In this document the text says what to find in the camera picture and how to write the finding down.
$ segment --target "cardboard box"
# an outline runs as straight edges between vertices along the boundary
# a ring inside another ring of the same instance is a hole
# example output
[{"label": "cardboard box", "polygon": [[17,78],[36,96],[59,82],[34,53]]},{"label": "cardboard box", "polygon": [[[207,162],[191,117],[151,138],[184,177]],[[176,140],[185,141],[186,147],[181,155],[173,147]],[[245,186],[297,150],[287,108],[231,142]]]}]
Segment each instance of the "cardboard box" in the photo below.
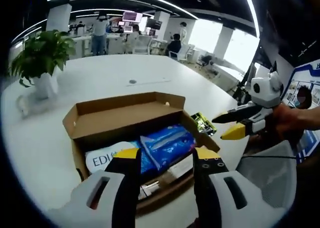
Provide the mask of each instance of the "cardboard box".
[{"label": "cardboard box", "polygon": [[[191,132],[197,147],[205,146],[218,152],[217,144],[208,135],[200,133],[194,120],[183,110],[184,103],[184,97],[158,92],[77,103],[65,116],[63,125],[71,138],[73,159],[81,179],[89,176],[86,152],[134,140],[174,124],[181,124]],[[183,158],[190,159],[190,156],[187,154]],[[175,163],[182,164],[182,159]],[[142,200],[137,209],[154,205],[192,181],[192,169],[185,162],[182,166],[189,171],[181,175],[183,172],[173,167],[147,182],[158,181],[160,189]]]}]

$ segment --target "white flower pot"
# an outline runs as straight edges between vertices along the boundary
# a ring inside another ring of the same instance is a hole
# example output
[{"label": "white flower pot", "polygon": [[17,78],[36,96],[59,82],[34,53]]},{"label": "white flower pot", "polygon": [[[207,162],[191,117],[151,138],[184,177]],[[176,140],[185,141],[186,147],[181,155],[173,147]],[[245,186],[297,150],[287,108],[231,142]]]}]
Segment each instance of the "white flower pot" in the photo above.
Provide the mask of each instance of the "white flower pot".
[{"label": "white flower pot", "polygon": [[57,76],[44,73],[40,78],[34,77],[35,94],[38,99],[52,98],[58,93]]}]

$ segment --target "computer monitor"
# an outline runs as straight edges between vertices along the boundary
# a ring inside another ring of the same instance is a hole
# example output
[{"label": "computer monitor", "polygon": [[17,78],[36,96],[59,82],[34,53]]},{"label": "computer monitor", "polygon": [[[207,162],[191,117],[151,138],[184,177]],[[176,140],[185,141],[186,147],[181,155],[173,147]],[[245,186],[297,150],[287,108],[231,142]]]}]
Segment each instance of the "computer monitor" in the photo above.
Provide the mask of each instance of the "computer monitor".
[{"label": "computer monitor", "polygon": [[138,12],[124,12],[122,20],[126,22],[141,22],[143,14]]},{"label": "computer monitor", "polygon": [[124,28],[125,28],[124,32],[132,32],[133,31],[132,26],[125,26]]},{"label": "computer monitor", "polygon": [[151,19],[151,18],[148,18],[146,23],[147,23],[146,27],[153,28],[153,29],[156,29],[156,30],[159,30],[161,28],[161,25],[162,25],[161,21],[157,21],[157,20],[154,20],[154,19]]}]

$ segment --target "cable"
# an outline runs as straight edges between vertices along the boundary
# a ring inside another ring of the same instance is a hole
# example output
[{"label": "cable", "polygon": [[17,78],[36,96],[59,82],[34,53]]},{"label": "cable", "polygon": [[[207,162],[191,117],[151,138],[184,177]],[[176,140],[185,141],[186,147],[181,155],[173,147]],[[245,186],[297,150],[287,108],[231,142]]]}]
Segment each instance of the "cable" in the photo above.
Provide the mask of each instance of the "cable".
[{"label": "cable", "polygon": [[247,158],[247,157],[255,157],[255,158],[287,158],[287,159],[306,159],[309,156],[306,157],[289,157],[289,156],[244,156],[243,158]]}]

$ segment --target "display board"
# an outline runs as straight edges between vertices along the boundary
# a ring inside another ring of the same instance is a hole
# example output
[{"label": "display board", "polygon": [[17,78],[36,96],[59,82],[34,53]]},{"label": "display board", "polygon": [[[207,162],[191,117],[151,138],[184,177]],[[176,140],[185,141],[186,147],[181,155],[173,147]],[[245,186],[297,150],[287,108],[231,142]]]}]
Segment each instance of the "display board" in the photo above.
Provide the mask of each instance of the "display board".
[{"label": "display board", "polygon": [[[310,109],[320,105],[320,59],[312,63],[296,68],[289,80],[288,86],[283,93],[282,101],[291,107],[297,107],[297,93],[300,87],[305,86],[311,90],[312,105]],[[297,163],[302,163],[304,157],[310,156],[320,143],[320,130],[308,131],[304,134],[297,146],[299,152]]]}]

